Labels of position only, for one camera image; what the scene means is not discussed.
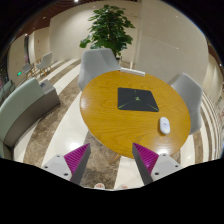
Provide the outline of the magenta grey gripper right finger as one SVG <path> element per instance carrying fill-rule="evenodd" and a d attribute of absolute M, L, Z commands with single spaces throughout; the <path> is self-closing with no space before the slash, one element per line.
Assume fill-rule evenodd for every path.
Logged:
<path fill-rule="evenodd" d="M 182 169 L 182 166 L 168 154 L 157 154 L 137 143 L 132 145 L 132 154 L 145 185 Z"/>

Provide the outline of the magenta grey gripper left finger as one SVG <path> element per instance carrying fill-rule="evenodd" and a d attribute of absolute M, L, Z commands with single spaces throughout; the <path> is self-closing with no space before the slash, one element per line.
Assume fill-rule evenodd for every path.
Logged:
<path fill-rule="evenodd" d="M 79 185 L 90 154 L 90 144 L 85 144 L 66 155 L 55 155 L 42 166 L 42 169 Z"/>

